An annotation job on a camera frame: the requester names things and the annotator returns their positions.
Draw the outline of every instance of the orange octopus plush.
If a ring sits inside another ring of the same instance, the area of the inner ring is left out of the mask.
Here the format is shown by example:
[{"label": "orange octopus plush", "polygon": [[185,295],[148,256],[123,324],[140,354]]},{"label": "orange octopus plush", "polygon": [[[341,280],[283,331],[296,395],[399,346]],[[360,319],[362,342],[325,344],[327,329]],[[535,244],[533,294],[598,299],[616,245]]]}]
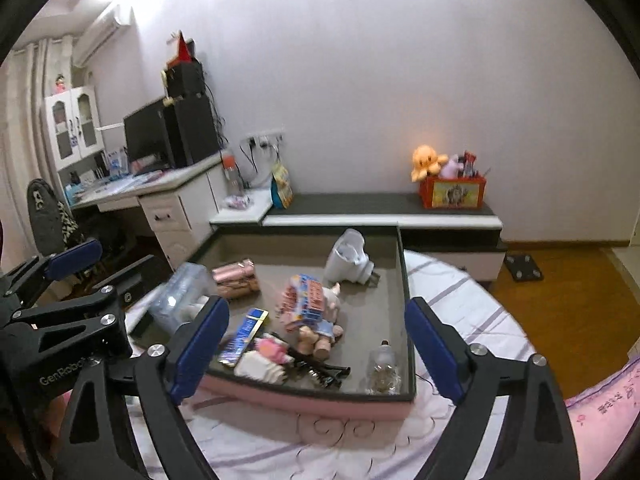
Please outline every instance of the orange octopus plush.
[{"label": "orange octopus plush", "polygon": [[447,155],[438,155],[431,146],[423,144],[414,150],[414,170],[411,172],[411,181],[424,180],[429,175],[440,173],[440,165],[449,160]]}]

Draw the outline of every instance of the blue gripper pad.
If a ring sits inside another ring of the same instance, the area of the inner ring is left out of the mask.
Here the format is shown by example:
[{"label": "blue gripper pad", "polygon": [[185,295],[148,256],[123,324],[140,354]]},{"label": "blue gripper pad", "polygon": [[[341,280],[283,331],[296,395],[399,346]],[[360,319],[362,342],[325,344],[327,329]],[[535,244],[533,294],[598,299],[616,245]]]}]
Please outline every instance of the blue gripper pad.
[{"label": "blue gripper pad", "polygon": [[406,304],[404,325],[440,395],[458,405],[471,380],[465,341],[440,321],[423,298]]},{"label": "blue gripper pad", "polygon": [[101,257],[102,245],[98,240],[92,239],[52,256],[44,275],[48,280],[59,282],[76,272],[93,267]]},{"label": "blue gripper pad", "polygon": [[164,379],[176,406],[196,392],[228,326],[227,302],[211,296],[196,319],[182,325],[169,341]]}]

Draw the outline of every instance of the wooden floor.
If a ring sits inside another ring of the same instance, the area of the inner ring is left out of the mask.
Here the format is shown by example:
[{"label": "wooden floor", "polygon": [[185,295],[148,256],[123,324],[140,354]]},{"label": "wooden floor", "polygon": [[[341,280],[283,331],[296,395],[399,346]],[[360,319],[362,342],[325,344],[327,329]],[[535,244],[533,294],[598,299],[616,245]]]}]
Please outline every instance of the wooden floor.
[{"label": "wooden floor", "polygon": [[567,399],[626,363],[640,336],[639,291],[607,250],[527,252],[545,279],[516,283],[503,266],[492,294],[546,356]]}]

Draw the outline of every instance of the white wall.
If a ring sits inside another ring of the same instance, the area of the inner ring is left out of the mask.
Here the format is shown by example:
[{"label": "white wall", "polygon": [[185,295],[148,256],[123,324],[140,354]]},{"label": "white wall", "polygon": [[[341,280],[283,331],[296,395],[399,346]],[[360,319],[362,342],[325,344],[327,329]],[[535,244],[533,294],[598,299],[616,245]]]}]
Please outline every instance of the white wall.
[{"label": "white wall", "polygon": [[412,150],[428,143],[493,168],[486,200],[507,239],[632,233],[640,80],[583,0],[133,5],[137,30],[92,62],[103,123],[162,94],[165,41],[181,28],[227,137],[286,128],[299,192],[412,191]]}]

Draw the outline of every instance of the gray tray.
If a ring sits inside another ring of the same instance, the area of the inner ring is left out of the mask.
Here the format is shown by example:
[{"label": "gray tray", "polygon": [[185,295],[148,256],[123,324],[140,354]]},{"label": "gray tray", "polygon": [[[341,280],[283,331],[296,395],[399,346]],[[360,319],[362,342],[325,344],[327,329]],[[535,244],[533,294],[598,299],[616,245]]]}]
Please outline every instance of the gray tray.
[{"label": "gray tray", "polygon": [[[351,367],[351,375],[340,390],[318,388],[309,379],[287,381],[283,385],[266,384],[238,378],[233,371],[213,361],[209,374],[254,388],[289,395],[341,399],[352,402],[407,402],[415,397],[414,347],[404,328],[404,306],[408,301],[408,284],[402,242],[396,227],[355,227],[365,237],[365,251],[380,275],[377,287],[350,282],[341,283],[342,307],[338,324],[344,337],[332,349],[329,364]],[[190,261],[208,269],[250,258],[254,261],[260,293],[229,300],[229,330],[242,323],[247,310],[254,306],[270,313],[268,330],[278,332],[294,344],[276,318],[275,307],[288,279],[299,273],[323,279],[324,264],[335,241],[345,231],[332,227],[264,227],[257,225],[222,226],[191,256]],[[394,348],[401,372],[401,391],[397,395],[367,395],[364,392],[369,352],[386,339]]]}]

